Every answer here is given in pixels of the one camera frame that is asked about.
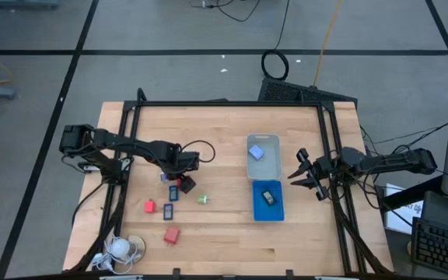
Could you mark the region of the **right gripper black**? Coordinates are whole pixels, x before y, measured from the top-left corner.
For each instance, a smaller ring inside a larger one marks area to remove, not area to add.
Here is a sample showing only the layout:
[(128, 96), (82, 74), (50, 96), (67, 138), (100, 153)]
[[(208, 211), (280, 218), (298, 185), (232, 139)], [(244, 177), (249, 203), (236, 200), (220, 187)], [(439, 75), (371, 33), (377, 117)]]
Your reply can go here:
[[(298, 169), (289, 175), (289, 178), (297, 177), (304, 174), (310, 169), (309, 154), (305, 148), (301, 148), (296, 153), (296, 158), (299, 161)], [(321, 156), (317, 158), (309, 171), (309, 177), (302, 180), (293, 181), (291, 185), (307, 187), (309, 189), (316, 189), (316, 196), (318, 201), (323, 201), (328, 198), (329, 194), (327, 188), (320, 183), (320, 180), (336, 177), (341, 173), (341, 157), (336, 156), (331, 159), (329, 156)]]

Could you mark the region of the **white paper sheet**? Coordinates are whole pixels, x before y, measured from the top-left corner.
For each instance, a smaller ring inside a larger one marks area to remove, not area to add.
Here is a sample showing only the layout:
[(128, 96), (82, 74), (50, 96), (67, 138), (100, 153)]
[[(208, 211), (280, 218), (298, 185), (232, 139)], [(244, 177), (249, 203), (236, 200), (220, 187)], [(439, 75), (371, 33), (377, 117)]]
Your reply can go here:
[(394, 209), (393, 211), (385, 212), (385, 229), (411, 235), (411, 226), (409, 223), (412, 223), (414, 217), (421, 217), (422, 209), (423, 201), (417, 201)]

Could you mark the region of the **black aluminium table frame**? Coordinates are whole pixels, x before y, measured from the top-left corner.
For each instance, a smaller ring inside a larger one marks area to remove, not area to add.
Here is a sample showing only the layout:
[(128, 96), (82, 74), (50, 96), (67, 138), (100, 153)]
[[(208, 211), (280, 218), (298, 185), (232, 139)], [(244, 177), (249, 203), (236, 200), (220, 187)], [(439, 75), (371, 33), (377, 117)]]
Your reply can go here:
[[(203, 163), (192, 173), (195, 188), (174, 205), (173, 220), (164, 221), (168, 187), (157, 167), (136, 159), (129, 178), (120, 234), (140, 236), (145, 256), (133, 266), (138, 274), (185, 275), (341, 275), (338, 231), (329, 201), (314, 191), (291, 185), (298, 167), (296, 153), (306, 148), (311, 159), (334, 149), (329, 126), (320, 126), (315, 107), (262, 107), (252, 103), (143, 106), (136, 137), (187, 145)], [(251, 183), (247, 178), (247, 136), (275, 134), (282, 155), (285, 220), (255, 222)], [(198, 204), (206, 195), (209, 202)], [(155, 213), (144, 212), (156, 203)], [(176, 244), (163, 241), (177, 227)]]

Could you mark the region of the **white bulb lamp wooden base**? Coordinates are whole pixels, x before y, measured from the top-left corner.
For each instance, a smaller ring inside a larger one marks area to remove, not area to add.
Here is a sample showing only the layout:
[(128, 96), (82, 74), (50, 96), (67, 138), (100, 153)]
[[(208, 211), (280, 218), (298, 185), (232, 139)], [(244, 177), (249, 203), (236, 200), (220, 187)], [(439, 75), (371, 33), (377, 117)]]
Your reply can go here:
[(123, 264), (134, 264), (145, 255), (145, 241), (140, 236), (116, 237), (110, 246), (112, 256)]

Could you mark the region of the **blue plastic basket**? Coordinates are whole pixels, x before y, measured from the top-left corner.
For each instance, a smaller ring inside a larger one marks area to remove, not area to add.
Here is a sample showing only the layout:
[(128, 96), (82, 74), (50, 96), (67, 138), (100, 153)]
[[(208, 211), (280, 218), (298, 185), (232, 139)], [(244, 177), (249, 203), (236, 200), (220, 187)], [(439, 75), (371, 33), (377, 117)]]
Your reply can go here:
[[(261, 193), (269, 190), (276, 203), (268, 206)], [(282, 184), (277, 180), (256, 180), (252, 183), (253, 213), (255, 222), (282, 222), (285, 211), (282, 197)]]

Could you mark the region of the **black perforated computer case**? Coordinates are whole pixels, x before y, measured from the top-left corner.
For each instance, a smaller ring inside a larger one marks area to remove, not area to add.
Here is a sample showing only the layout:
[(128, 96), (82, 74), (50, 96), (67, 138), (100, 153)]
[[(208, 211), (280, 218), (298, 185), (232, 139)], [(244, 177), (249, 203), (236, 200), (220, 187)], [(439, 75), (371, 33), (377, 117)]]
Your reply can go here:
[(299, 86), (275, 79), (264, 78), (258, 96), (259, 101), (333, 101), (353, 102), (355, 106), (358, 100), (354, 97), (330, 93), (316, 87)]

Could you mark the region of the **black desk bar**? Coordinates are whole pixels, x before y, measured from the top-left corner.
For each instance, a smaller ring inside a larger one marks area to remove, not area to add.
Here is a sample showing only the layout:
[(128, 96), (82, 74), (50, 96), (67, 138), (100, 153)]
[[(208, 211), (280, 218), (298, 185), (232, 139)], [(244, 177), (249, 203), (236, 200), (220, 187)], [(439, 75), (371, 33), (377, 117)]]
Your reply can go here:
[(390, 211), (423, 200), (427, 191), (444, 195), (441, 189), (442, 181), (443, 175), (434, 177), (403, 191), (381, 198), (380, 202), (386, 211)]

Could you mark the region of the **grey plastic bin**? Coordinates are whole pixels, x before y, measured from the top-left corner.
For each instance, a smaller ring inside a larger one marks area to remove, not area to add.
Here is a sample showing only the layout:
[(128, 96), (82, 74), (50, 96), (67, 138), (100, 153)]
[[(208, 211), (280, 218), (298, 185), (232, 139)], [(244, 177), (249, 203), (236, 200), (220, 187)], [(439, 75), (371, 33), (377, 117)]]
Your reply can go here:
[[(248, 152), (252, 145), (264, 150), (264, 156), (255, 160)], [(282, 177), (281, 145), (277, 135), (249, 134), (247, 136), (247, 177), (249, 180), (280, 180)]]

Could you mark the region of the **large red charger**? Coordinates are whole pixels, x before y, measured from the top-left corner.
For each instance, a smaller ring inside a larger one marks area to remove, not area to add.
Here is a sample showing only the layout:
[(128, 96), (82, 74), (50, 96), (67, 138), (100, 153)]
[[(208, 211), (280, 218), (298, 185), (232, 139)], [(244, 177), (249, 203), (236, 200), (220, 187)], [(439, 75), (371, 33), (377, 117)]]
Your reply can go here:
[(169, 226), (163, 237), (163, 241), (168, 244), (176, 244), (180, 236), (180, 230), (177, 227)]

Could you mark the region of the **black keyboard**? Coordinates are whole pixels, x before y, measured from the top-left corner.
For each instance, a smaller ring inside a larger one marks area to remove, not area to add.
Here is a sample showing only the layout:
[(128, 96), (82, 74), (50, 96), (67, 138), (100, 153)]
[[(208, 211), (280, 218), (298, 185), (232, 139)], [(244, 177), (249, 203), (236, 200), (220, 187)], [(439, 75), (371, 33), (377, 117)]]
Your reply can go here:
[(448, 274), (448, 226), (414, 217), (411, 261)]

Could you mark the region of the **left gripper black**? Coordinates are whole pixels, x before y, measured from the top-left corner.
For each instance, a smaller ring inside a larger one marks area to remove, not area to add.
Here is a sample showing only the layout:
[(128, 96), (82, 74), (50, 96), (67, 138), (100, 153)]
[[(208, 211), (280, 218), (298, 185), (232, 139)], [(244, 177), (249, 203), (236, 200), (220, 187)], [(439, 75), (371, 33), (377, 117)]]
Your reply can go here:
[[(178, 152), (174, 160), (169, 164), (169, 180), (176, 180), (177, 173), (197, 170), (199, 167), (199, 152)], [(180, 180), (180, 190), (189, 193), (196, 186), (191, 177), (183, 177)]]

